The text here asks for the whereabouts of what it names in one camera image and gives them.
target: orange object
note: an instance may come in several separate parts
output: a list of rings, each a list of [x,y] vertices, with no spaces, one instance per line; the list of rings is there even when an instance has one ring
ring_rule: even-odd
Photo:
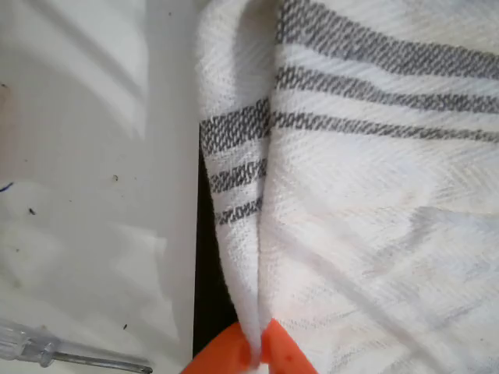
[[[317,374],[295,341],[275,319],[262,334],[260,361],[271,374]],[[182,371],[182,374],[239,374],[250,369],[250,344],[241,326],[234,323],[215,337]]]

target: white table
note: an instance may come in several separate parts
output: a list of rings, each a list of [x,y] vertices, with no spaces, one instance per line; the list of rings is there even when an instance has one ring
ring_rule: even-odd
[[[15,182],[0,193],[0,316],[143,355],[158,373],[191,359],[197,8],[0,1],[0,82],[15,104],[0,125],[0,188]]]

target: gray stripe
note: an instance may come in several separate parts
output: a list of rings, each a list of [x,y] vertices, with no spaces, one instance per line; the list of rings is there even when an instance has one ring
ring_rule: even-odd
[[[278,89],[326,92],[372,103],[401,105],[432,111],[499,113],[499,99],[496,97],[452,93],[388,93],[365,80],[329,75],[303,67],[280,68],[276,80],[276,88]]]
[[[499,132],[465,129],[439,129],[401,125],[386,125],[376,122],[313,115],[310,113],[281,113],[274,115],[275,126],[284,128],[332,131],[344,134],[390,136],[424,140],[463,139],[476,142],[499,143]]]
[[[445,44],[402,41],[372,31],[310,0],[281,6],[279,43],[302,44],[345,60],[369,62],[404,75],[499,79],[499,56]]]
[[[223,224],[231,224],[243,218],[251,216],[261,211],[262,202],[263,197],[259,197],[258,199],[250,201],[249,203],[246,203],[244,205],[225,210],[221,213],[216,213],[215,222],[218,225],[222,226]]]
[[[200,142],[205,156],[228,150],[270,134],[270,104],[267,98],[226,115],[200,123]]]
[[[267,159],[251,161],[229,171],[221,171],[217,175],[210,176],[211,191],[220,193],[239,185],[248,185],[264,177],[266,173]]]

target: towel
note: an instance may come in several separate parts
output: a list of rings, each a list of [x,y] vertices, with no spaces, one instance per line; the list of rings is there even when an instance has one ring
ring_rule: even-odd
[[[213,0],[200,142],[255,357],[498,372],[499,2]]]

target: screwdriver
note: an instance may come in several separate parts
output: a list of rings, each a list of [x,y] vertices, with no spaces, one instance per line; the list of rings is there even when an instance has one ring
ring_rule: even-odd
[[[71,351],[87,351],[92,355],[77,355]],[[46,330],[32,329],[5,319],[0,319],[0,358],[37,362],[42,368],[47,368],[53,361],[63,361],[142,374],[153,372],[148,360],[74,344]]]

